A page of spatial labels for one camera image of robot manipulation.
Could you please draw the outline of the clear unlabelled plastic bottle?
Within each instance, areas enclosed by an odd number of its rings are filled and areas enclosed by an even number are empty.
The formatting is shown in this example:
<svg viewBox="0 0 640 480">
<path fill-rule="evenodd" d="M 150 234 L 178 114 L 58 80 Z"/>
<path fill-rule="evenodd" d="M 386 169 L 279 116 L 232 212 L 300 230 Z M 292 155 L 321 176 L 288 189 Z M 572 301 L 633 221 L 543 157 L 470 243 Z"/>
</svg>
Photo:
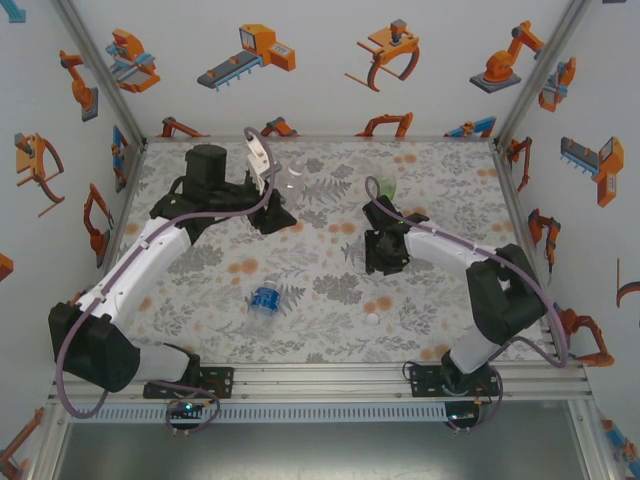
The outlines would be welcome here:
<svg viewBox="0 0 640 480">
<path fill-rule="evenodd" d="M 291 160 L 277 175 L 276 189 L 280 194 L 281 204 L 292 207 L 304 189 L 304 173 L 306 162 L 303 159 Z"/>
</svg>

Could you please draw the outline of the green label plastic bottle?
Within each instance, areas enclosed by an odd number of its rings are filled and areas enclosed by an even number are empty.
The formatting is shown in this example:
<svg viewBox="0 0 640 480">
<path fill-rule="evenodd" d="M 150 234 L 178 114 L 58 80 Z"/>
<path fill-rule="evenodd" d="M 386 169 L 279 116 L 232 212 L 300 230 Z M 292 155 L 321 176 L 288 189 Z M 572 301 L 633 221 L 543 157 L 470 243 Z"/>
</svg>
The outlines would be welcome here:
<svg viewBox="0 0 640 480">
<path fill-rule="evenodd" d="M 378 192 L 380 195 L 385 195 L 389 200 L 393 200 L 396 194 L 396 188 L 397 188 L 397 179 L 396 179 L 396 174 L 395 174 L 395 180 L 392 182 L 389 181 L 383 181 L 383 180 L 378 180 L 376 178 L 376 173 L 379 169 L 381 168 L 388 168 L 388 169 L 392 169 L 395 173 L 395 170 L 391 167 L 378 167 L 375 169 L 374 173 L 373 173 L 373 177 L 375 178 L 377 185 L 378 185 Z"/>
</svg>

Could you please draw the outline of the blue label plastic bottle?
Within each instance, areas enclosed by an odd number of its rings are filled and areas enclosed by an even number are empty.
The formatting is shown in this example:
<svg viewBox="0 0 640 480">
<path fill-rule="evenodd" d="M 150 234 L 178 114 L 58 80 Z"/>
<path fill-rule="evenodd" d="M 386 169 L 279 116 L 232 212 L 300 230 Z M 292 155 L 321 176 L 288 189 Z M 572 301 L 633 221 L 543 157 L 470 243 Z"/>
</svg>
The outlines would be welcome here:
<svg viewBox="0 0 640 480">
<path fill-rule="evenodd" d="M 280 311 L 281 293 L 273 280 L 265 280 L 249 302 L 246 329 L 256 336 L 268 337 Z"/>
</svg>

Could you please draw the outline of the floral patterned table cover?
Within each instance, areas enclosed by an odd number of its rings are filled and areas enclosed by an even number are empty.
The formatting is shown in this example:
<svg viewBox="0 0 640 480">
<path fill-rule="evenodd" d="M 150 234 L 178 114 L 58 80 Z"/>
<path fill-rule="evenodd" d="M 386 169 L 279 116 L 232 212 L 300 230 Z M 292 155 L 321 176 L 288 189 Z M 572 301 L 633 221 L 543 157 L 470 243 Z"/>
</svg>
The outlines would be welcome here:
<svg viewBox="0 0 640 480">
<path fill-rule="evenodd" d="M 436 360 L 473 325 L 464 280 L 423 260 L 365 272 L 365 178 L 395 170 L 394 206 L 489 246 L 515 241 L 491 146 L 453 142 L 272 143 L 306 162 L 295 226 L 262 235 L 245 218 L 208 228 L 151 287 L 128 321 L 139 344 L 163 342 L 206 363 Z M 272 333 L 246 329 L 249 302 L 277 283 Z M 367 322 L 377 314 L 379 323 Z"/>
</svg>

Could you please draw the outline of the grey metal sheet panel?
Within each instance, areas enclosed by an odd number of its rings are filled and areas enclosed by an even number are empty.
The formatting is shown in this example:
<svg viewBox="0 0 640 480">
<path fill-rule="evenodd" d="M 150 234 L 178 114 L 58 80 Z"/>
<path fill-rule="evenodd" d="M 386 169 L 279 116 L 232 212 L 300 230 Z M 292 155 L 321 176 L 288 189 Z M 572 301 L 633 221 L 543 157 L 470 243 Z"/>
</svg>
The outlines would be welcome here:
<svg viewBox="0 0 640 480">
<path fill-rule="evenodd" d="M 74 425 L 56 480 L 584 480 L 566 432 L 497 424 Z"/>
</svg>

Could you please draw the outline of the aluminium side frame rail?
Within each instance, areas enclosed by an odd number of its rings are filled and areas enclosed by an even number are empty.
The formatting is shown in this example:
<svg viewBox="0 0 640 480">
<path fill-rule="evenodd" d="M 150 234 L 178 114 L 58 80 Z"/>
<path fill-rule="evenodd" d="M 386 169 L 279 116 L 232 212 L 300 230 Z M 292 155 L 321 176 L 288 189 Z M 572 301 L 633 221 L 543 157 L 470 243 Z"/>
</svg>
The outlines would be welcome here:
<svg viewBox="0 0 640 480">
<path fill-rule="evenodd" d="M 115 229 L 112 232 L 106 257 L 102 265 L 102 273 L 107 273 L 118 260 L 120 244 L 125 235 L 125 227 L 129 218 L 135 193 L 137 191 L 137 185 L 145 161 L 146 150 L 147 144 L 144 143 L 133 156 L 130 177 L 128 179 L 127 187 L 124 189 L 124 203 L 116 218 Z"/>
<path fill-rule="evenodd" d="M 548 328 L 551 343 L 545 345 L 543 353 L 540 353 L 540 356 L 551 366 L 564 368 L 569 361 L 566 335 L 564 334 L 560 318 L 554 307 L 554 299 L 545 282 L 546 278 L 537 268 L 535 248 L 530 238 L 526 218 L 523 214 L 518 193 L 510 174 L 508 162 L 504 159 L 502 152 L 496 148 L 496 145 L 490 144 L 490 146 L 504 201 L 514 228 L 514 235 L 534 272 L 536 284 L 534 291 L 540 296 L 547 308 L 547 313 L 540 318 L 539 321 Z"/>
</svg>

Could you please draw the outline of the aluminium back frame rail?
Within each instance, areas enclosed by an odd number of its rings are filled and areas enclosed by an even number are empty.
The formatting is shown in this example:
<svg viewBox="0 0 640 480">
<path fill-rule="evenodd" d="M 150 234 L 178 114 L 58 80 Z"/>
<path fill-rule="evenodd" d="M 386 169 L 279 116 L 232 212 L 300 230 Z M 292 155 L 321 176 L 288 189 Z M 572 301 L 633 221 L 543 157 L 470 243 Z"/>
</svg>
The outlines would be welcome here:
<svg viewBox="0 0 640 480">
<path fill-rule="evenodd" d="M 177 143 L 220 143 L 220 142 L 241 142 L 244 141 L 243 134 L 239 135 L 213 135 L 205 137 L 148 137 L 146 139 L 147 145 L 151 144 L 177 144 Z M 444 137 L 444 136 L 429 136 L 429 135 L 409 135 L 405 137 L 393 137 L 389 135 L 378 135 L 373 137 L 359 137 L 359 136 L 347 136 L 347 135 L 301 135 L 295 137 L 279 137 L 269 136 L 262 137 L 263 140 L 272 143 L 302 143 L 302 142 L 404 142 L 404 143 L 421 143 L 421 142 L 453 142 L 453 143 L 489 143 L 494 144 L 498 139 L 494 137 Z"/>
</svg>

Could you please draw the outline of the aluminium front frame rail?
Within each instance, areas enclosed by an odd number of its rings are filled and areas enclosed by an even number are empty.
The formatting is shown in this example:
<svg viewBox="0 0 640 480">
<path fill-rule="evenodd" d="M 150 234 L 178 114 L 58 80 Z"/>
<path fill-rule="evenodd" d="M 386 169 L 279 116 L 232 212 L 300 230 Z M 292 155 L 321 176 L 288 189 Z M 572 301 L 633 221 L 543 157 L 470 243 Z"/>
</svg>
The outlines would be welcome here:
<svg viewBox="0 0 640 480">
<path fill-rule="evenodd" d="M 229 403 L 408 402 L 400 363 L 234 364 Z M 506 400 L 586 400 L 592 389 L 577 362 L 498 361 Z"/>
</svg>

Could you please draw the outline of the slanted aluminium corner post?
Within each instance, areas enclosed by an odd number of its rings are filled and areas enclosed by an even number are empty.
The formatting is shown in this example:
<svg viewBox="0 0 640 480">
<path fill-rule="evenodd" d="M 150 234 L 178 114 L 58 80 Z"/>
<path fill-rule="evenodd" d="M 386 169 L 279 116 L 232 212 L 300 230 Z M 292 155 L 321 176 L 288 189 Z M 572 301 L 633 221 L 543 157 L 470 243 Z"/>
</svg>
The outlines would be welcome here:
<svg viewBox="0 0 640 480">
<path fill-rule="evenodd" d="M 580 25 L 585 14 L 589 11 L 592 3 L 593 0 L 568 1 L 496 137 L 496 148 L 499 151 L 505 151 L 508 148 L 516 130 L 537 98 L 537 94 L 542 90 L 546 79 L 551 73 L 551 69 L 556 65 L 560 54 Z"/>
<path fill-rule="evenodd" d="M 109 101 L 115 115 L 121 121 L 128 138 L 143 150 L 146 136 L 142 132 L 129 105 L 126 103 L 120 89 L 110 74 L 110 70 L 103 60 L 91 32 L 78 13 L 72 0 L 49 0 L 56 14 L 60 18 L 66 31 L 79 50 L 79 54 L 89 66 L 103 95 Z"/>
</svg>

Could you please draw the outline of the aluminium lower frame leg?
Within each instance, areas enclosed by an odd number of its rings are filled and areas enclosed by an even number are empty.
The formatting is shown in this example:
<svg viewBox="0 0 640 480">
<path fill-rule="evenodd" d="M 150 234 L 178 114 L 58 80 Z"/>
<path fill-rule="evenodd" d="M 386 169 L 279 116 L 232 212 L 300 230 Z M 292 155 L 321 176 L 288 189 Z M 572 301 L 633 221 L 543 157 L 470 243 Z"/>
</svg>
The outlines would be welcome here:
<svg viewBox="0 0 640 480">
<path fill-rule="evenodd" d="M 26 480 L 54 480 L 63 450 L 69 415 L 61 404 L 48 404 L 36 432 L 34 454 Z"/>
<path fill-rule="evenodd" d="M 619 480 L 615 459 L 593 400 L 568 402 L 586 480 Z"/>
</svg>

